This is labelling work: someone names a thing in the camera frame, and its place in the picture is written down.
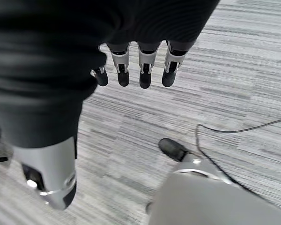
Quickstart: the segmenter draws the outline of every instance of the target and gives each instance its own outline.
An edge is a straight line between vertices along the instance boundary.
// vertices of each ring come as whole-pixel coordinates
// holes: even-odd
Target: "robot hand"
[[[193,46],[193,42],[177,42],[167,41],[168,50],[165,56],[165,67],[163,72],[162,83],[165,87],[170,87],[176,77],[178,68],[182,65],[183,60]],[[140,86],[144,89],[151,84],[151,73],[154,66],[156,54],[160,42],[156,43],[142,43],[138,42],[139,47],[139,66],[140,66]],[[118,73],[118,82],[122,87],[129,84],[129,45],[130,43],[111,44],[107,43],[114,66]],[[108,76],[104,67],[92,70],[100,86],[106,86],[108,83]]]

